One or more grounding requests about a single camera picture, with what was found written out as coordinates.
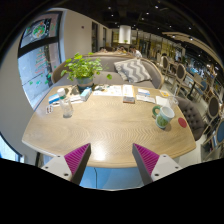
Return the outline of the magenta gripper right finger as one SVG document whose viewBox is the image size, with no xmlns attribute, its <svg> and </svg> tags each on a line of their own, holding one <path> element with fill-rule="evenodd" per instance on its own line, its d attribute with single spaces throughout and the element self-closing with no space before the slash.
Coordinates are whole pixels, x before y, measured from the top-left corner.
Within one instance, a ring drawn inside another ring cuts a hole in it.
<svg viewBox="0 0 224 224">
<path fill-rule="evenodd" d="M 152 183 L 151 174 L 159 160 L 159 155 L 136 143 L 132 146 L 132 154 L 137 163 L 143 184 Z"/>
</svg>

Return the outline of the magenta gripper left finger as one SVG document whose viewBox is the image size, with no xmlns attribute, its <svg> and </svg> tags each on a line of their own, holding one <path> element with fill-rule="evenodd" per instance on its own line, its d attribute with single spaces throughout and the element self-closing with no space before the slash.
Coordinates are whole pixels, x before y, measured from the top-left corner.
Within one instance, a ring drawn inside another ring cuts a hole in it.
<svg viewBox="0 0 224 224">
<path fill-rule="evenodd" d="M 87 143 L 64 156 L 72 173 L 71 181 L 76 185 L 79 185 L 81 182 L 90 155 L 91 144 Z"/>
</svg>

